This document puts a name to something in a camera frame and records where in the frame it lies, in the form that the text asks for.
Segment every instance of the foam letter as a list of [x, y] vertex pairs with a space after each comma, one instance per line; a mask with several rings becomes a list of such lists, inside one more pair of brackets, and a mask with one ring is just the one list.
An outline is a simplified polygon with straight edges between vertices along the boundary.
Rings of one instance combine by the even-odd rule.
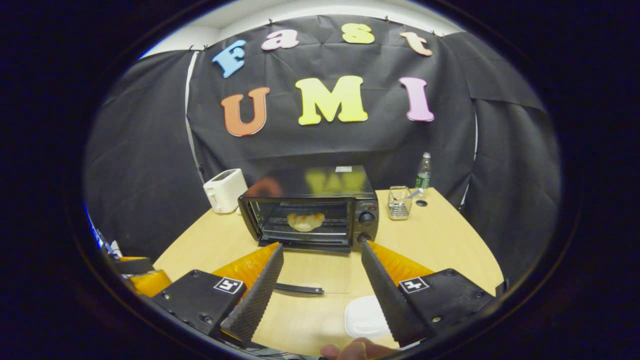
[[406, 87], [409, 96], [409, 112], [406, 117], [411, 121], [432, 121], [435, 117], [429, 111], [427, 96], [424, 87], [427, 82], [418, 78], [400, 78], [400, 82]]
[[424, 56], [433, 55], [433, 52], [431, 50], [425, 49], [424, 46], [422, 46], [422, 43], [426, 44], [427, 40], [424, 40], [423, 38], [419, 37], [415, 33], [411, 33], [411, 32], [400, 33], [400, 36], [406, 38], [406, 41], [409, 42], [409, 46], [416, 53], [418, 53], [420, 55], [424, 55]]
[[267, 41], [262, 43], [264, 50], [275, 50], [281, 47], [288, 49], [298, 45], [298, 32], [295, 30], [280, 30], [267, 35]]
[[231, 95], [222, 100], [222, 107], [225, 109], [225, 126], [227, 131], [234, 136], [246, 136], [257, 133], [262, 129], [267, 121], [267, 102], [266, 95], [269, 88], [255, 88], [249, 91], [249, 97], [253, 99], [253, 120], [249, 123], [242, 122], [240, 119], [240, 100], [241, 94]]
[[342, 25], [342, 38], [352, 44], [371, 44], [376, 38], [371, 33], [371, 28], [365, 24]]
[[316, 78], [299, 80], [296, 88], [302, 91], [302, 116], [298, 119], [301, 125], [317, 124], [322, 119], [316, 113], [316, 105], [327, 121], [333, 121], [338, 106], [342, 104], [342, 110], [338, 119], [344, 122], [365, 121], [368, 114], [362, 109], [360, 98], [359, 76], [342, 76], [333, 88], [333, 92], [324, 87]]
[[218, 62], [222, 66], [222, 70], [225, 71], [222, 74], [223, 78], [228, 78], [244, 65], [244, 60], [236, 60], [236, 58], [240, 59], [244, 56], [244, 50], [242, 50], [241, 46], [245, 44], [246, 41], [238, 40], [211, 60], [212, 62]]

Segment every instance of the plastic bottle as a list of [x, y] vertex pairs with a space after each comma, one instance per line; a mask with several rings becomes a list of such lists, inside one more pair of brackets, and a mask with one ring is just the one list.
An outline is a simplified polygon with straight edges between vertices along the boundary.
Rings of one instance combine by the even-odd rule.
[[420, 167], [418, 167], [418, 176], [415, 180], [415, 187], [420, 189], [418, 197], [424, 196], [424, 190], [429, 188], [431, 184], [431, 154], [425, 152], [422, 155]]

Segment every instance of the white wall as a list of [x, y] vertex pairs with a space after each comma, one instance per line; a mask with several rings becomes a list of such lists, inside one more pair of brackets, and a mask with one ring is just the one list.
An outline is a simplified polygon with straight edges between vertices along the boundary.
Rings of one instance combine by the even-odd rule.
[[310, 15], [363, 15], [407, 24], [438, 35], [464, 31], [434, 11], [407, 0], [238, 0], [218, 8], [187, 24], [168, 36], [149, 52], [202, 49], [204, 45], [247, 31], [273, 21]]

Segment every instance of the table surface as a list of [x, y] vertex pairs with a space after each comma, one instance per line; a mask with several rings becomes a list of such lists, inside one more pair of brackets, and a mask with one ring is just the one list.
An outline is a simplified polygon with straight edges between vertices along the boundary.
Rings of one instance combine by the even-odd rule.
[[[488, 293], [503, 282], [498, 262], [471, 225], [434, 188], [426, 207], [413, 202], [409, 219], [387, 215], [388, 190], [377, 190], [380, 222], [375, 242], [433, 271], [454, 268]], [[176, 281], [193, 269], [213, 272], [257, 250], [257, 242], [237, 213], [202, 215], [154, 263]], [[374, 295], [359, 252], [324, 254], [286, 250], [278, 282], [322, 287], [324, 295], [297, 297], [274, 292], [252, 341], [294, 354], [319, 356], [323, 345], [343, 347], [352, 338], [344, 329], [344, 309]], [[398, 347], [390, 334], [374, 339]]]

